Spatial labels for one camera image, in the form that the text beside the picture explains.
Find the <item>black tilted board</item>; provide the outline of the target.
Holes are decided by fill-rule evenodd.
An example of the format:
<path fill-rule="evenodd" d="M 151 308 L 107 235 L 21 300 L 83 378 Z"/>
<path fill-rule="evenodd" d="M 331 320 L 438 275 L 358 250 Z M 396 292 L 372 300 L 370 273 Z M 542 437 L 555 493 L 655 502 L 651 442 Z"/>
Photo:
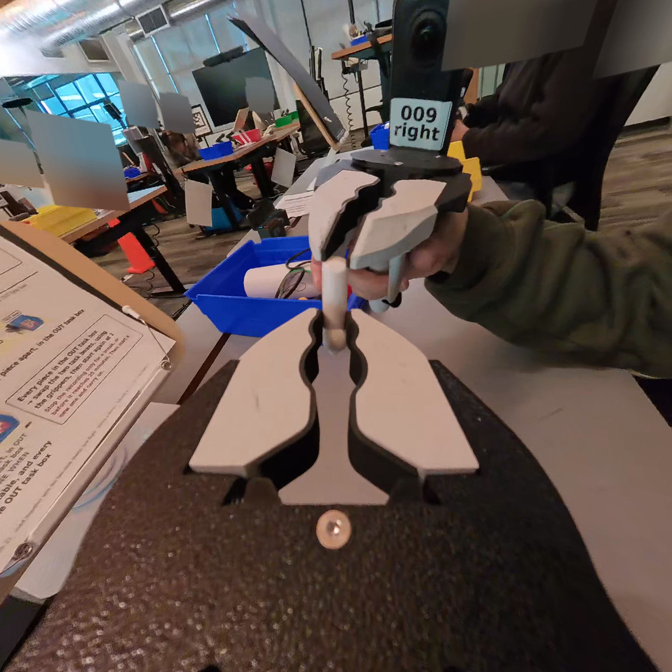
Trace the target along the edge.
<path fill-rule="evenodd" d="M 237 16 L 230 16 L 228 21 L 256 42 L 287 72 L 294 81 L 298 99 L 302 101 L 322 137 L 335 152 L 339 151 L 348 139 L 348 130 L 341 123 L 328 97 L 278 35 L 261 18 L 243 10 L 239 10 Z"/>

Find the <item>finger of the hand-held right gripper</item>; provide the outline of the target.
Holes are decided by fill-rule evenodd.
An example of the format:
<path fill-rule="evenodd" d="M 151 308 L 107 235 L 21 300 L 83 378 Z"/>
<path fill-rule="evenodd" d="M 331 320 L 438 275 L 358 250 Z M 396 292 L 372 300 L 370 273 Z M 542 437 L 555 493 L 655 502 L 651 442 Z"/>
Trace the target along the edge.
<path fill-rule="evenodd" d="M 428 238 L 447 187 L 436 180 L 397 181 L 392 195 L 365 215 L 349 254 L 350 268 L 387 272 L 393 260 Z"/>
<path fill-rule="evenodd" d="M 342 256 L 367 214 L 389 196 L 390 183 L 364 171 L 341 171 L 315 188 L 308 206 L 308 242 L 324 263 Z"/>

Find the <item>white paper roll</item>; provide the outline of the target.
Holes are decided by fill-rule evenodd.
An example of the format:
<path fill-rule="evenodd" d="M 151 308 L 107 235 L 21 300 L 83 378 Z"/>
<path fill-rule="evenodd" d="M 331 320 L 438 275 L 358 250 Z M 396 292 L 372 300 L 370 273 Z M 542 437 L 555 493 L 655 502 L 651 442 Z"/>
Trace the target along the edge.
<path fill-rule="evenodd" d="M 307 300 L 320 296 L 309 262 L 295 266 L 279 264 L 254 267 L 247 271 L 243 283 L 248 298 Z"/>

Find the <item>black device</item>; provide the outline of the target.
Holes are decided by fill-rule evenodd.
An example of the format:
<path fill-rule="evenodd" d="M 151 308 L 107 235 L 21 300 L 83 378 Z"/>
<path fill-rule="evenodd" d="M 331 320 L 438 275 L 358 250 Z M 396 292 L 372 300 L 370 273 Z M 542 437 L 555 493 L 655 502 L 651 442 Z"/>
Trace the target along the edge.
<path fill-rule="evenodd" d="M 250 230 L 256 232 L 259 238 L 285 238 L 290 221 L 288 214 L 281 208 L 254 208 L 247 215 Z"/>

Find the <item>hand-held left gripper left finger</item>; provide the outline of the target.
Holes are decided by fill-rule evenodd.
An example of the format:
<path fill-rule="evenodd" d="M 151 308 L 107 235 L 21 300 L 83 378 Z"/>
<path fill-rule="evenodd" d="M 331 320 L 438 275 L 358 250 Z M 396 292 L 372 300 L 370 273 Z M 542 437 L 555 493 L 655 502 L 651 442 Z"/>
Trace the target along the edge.
<path fill-rule="evenodd" d="M 308 308 L 268 333 L 238 360 L 189 460 L 195 473 L 266 478 L 279 491 L 319 455 L 313 387 L 322 312 Z"/>

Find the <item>person's right hand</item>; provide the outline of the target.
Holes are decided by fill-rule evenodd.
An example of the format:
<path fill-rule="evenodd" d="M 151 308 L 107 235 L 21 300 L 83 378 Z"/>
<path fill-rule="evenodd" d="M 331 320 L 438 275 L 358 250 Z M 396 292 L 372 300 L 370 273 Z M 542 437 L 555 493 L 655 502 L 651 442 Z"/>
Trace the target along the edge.
<path fill-rule="evenodd" d="M 432 234 L 407 254 L 404 273 L 400 279 L 400 291 L 408 289 L 411 280 L 424 279 L 445 271 L 454 271 L 464 240 L 468 210 L 461 213 L 444 212 L 436 220 Z M 348 270 L 347 284 L 354 294 L 366 300 L 385 298 L 388 276 L 369 270 Z"/>

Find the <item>person's right forearm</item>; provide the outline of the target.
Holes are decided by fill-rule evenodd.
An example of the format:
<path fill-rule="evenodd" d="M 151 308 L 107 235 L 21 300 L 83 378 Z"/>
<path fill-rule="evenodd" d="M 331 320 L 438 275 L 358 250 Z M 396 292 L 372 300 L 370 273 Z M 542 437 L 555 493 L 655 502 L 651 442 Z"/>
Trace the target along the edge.
<path fill-rule="evenodd" d="M 469 206 L 455 270 L 425 287 L 516 346 L 671 378 L 671 212 L 592 232 L 546 220 L 535 200 Z"/>

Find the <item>white paper sheet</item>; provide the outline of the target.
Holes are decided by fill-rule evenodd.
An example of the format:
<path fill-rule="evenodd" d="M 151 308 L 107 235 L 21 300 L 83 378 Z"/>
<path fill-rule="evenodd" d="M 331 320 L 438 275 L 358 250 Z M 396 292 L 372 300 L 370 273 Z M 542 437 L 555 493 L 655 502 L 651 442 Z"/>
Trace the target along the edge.
<path fill-rule="evenodd" d="M 285 211 L 288 218 L 306 216 L 309 213 L 314 191 L 304 191 L 297 194 L 285 193 L 275 203 L 275 208 Z"/>

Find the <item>orange traffic cone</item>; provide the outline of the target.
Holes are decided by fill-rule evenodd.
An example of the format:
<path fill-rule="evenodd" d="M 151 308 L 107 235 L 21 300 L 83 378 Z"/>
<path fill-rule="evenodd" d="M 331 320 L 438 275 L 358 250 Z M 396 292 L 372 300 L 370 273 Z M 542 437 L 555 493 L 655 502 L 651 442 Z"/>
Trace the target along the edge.
<path fill-rule="evenodd" d="M 135 235 L 129 232 L 118 243 L 128 260 L 128 273 L 141 275 L 155 269 L 155 262 Z"/>

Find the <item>white stand base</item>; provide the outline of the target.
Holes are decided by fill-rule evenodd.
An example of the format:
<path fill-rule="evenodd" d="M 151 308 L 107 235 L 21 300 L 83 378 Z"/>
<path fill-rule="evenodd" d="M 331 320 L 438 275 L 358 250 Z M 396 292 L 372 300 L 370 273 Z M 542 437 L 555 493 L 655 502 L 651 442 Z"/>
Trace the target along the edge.
<path fill-rule="evenodd" d="M 177 409 L 178 405 L 148 404 L 22 574 L 10 594 L 12 597 L 44 603 L 60 592 L 107 494 L 145 441 Z"/>

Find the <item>wood-edged desk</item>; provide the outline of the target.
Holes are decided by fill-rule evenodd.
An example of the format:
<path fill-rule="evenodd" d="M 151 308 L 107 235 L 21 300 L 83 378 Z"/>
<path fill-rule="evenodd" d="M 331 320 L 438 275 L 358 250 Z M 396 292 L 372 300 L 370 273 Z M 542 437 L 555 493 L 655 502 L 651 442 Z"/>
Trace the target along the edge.
<path fill-rule="evenodd" d="M 272 158 L 277 148 L 299 130 L 300 123 L 298 121 L 280 128 L 273 128 L 268 136 L 263 136 L 257 142 L 242 145 L 230 155 L 191 162 L 174 169 L 173 175 L 186 177 L 191 173 L 203 172 L 212 185 L 214 193 L 227 216 L 233 224 L 237 224 L 238 220 L 235 218 L 232 209 L 232 200 L 224 190 L 224 172 L 233 173 L 235 170 L 250 165 L 261 197 L 273 197 L 275 186 L 265 168 L 264 158 Z"/>
<path fill-rule="evenodd" d="M 187 289 L 160 252 L 158 245 L 145 231 L 145 225 L 150 223 L 151 219 L 150 205 L 152 201 L 166 192 L 166 186 L 133 192 L 128 195 L 129 206 L 127 210 L 105 210 L 95 220 L 84 223 L 76 229 L 64 233 L 59 238 L 68 244 L 74 244 L 105 225 L 108 225 L 108 229 L 99 236 L 101 245 L 118 242 L 123 236 L 132 234 L 155 264 L 154 270 L 163 276 L 164 281 L 170 287 L 169 290 L 152 290 L 151 294 L 156 298 L 183 297 Z"/>
<path fill-rule="evenodd" d="M 380 115 L 382 123 L 389 120 L 390 100 L 391 100 L 391 61 L 392 61 L 392 32 L 374 29 L 373 31 L 355 39 L 355 44 L 342 48 L 331 55 L 332 61 L 341 64 L 341 79 L 343 84 L 343 95 L 345 98 L 346 117 L 348 127 L 351 125 L 351 107 L 350 96 L 355 91 L 348 89 L 348 76 L 353 76 L 359 95 L 359 105 L 362 113 L 362 123 L 365 138 L 370 135 L 368 124 L 368 113 L 375 112 Z M 372 107 L 365 106 L 364 86 L 362 84 L 362 72 L 365 63 L 375 61 L 378 63 L 380 72 L 381 103 Z"/>

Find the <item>silver air duct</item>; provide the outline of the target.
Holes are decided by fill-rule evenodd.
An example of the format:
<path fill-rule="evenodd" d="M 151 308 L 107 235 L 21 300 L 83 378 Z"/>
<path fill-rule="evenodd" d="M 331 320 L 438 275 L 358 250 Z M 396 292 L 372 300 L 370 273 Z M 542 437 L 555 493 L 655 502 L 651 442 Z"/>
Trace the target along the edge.
<path fill-rule="evenodd" d="M 95 37 L 163 1 L 10 1 L 1 7 L 1 41 L 32 41 L 46 53 Z"/>

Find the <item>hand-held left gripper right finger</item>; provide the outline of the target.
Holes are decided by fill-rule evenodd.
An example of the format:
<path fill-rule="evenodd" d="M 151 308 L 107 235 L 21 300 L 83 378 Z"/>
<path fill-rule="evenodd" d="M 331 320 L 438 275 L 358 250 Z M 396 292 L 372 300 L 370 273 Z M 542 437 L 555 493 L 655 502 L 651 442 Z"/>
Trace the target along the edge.
<path fill-rule="evenodd" d="M 348 348 L 348 457 L 360 476 L 391 494 L 402 481 L 478 471 L 435 362 L 360 309 L 348 314 Z"/>

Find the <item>large black monitor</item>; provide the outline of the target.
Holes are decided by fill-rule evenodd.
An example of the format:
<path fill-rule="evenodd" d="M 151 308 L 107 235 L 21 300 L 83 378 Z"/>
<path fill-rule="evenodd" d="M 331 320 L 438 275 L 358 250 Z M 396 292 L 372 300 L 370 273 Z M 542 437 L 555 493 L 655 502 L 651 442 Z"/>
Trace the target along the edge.
<path fill-rule="evenodd" d="M 245 108 L 260 116 L 281 109 L 262 48 L 239 46 L 212 56 L 192 75 L 215 126 L 232 124 Z"/>

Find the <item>white plastic cylinder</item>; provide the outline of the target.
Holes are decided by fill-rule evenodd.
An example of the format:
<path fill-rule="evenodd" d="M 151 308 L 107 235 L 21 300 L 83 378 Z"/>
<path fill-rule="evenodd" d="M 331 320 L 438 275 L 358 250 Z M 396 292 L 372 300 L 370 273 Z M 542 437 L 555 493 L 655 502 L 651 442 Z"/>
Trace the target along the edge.
<path fill-rule="evenodd" d="M 343 257 L 332 257 L 322 264 L 323 344 L 331 352 L 347 344 L 348 267 Z"/>

